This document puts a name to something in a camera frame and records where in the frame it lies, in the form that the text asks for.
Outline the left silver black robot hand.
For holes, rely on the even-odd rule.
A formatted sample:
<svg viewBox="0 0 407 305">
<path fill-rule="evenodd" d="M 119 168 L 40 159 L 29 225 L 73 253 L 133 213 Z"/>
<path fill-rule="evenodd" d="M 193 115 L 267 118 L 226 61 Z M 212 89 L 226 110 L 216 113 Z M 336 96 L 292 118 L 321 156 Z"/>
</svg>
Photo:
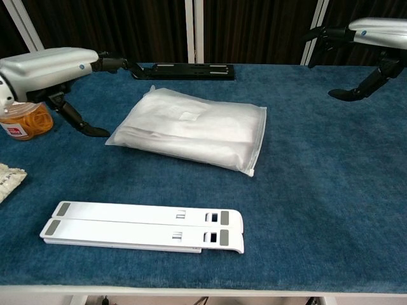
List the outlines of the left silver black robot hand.
<svg viewBox="0 0 407 305">
<path fill-rule="evenodd" d="M 25 53 L 1 59 L 1 112 L 14 102 L 44 102 L 59 113 L 72 127 L 88 137 L 109 137 L 110 133 L 83 120 L 65 100 L 76 79 L 93 72 L 131 71 L 143 76 L 137 63 L 109 52 L 85 48 L 61 47 Z"/>
</svg>

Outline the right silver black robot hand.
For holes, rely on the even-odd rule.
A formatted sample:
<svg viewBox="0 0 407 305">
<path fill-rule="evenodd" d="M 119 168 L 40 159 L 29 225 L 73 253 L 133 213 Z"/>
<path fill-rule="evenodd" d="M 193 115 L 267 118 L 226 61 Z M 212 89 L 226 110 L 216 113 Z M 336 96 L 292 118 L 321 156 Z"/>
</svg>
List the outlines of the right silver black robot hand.
<svg viewBox="0 0 407 305">
<path fill-rule="evenodd" d="M 308 67 L 316 66 L 318 57 L 347 43 L 372 46 L 380 52 L 377 68 L 358 87 L 351 90 L 334 89 L 328 94 L 338 100 L 355 102 L 369 97 L 388 80 L 400 75 L 406 67 L 406 20 L 402 18 L 359 18 L 346 27 L 317 26 L 303 37 L 317 39 Z"/>
</svg>

